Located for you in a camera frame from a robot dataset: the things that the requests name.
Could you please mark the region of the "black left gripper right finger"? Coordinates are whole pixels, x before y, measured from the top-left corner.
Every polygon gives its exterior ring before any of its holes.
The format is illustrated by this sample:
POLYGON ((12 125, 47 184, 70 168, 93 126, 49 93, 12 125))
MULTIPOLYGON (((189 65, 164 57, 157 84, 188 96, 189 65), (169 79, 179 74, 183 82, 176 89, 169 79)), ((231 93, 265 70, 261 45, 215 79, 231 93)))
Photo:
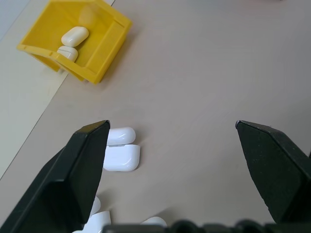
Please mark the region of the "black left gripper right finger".
POLYGON ((237 121, 250 176, 276 223, 311 223, 311 157, 285 133, 237 121))

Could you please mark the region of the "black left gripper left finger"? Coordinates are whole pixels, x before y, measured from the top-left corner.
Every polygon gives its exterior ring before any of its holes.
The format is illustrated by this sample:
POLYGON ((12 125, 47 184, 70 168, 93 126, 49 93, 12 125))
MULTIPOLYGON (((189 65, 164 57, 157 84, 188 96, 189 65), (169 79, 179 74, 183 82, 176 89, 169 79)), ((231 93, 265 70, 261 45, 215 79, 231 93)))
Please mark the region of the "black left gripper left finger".
POLYGON ((77 130, 37 174, 0 233, 73 233, 88 222, 102 176, 108 120, 77 130))

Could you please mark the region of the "yellow plastic bin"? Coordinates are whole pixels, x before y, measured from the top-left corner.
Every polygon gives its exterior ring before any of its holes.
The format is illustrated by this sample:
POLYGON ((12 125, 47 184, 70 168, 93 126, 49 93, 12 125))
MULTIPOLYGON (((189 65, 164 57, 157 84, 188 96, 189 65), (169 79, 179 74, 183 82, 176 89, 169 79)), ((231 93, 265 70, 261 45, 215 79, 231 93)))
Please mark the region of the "yellow plastic bin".
POLYGON ((50 0, 17 49, 54 71, 97 84, 131 26, 103 0, 50 0))

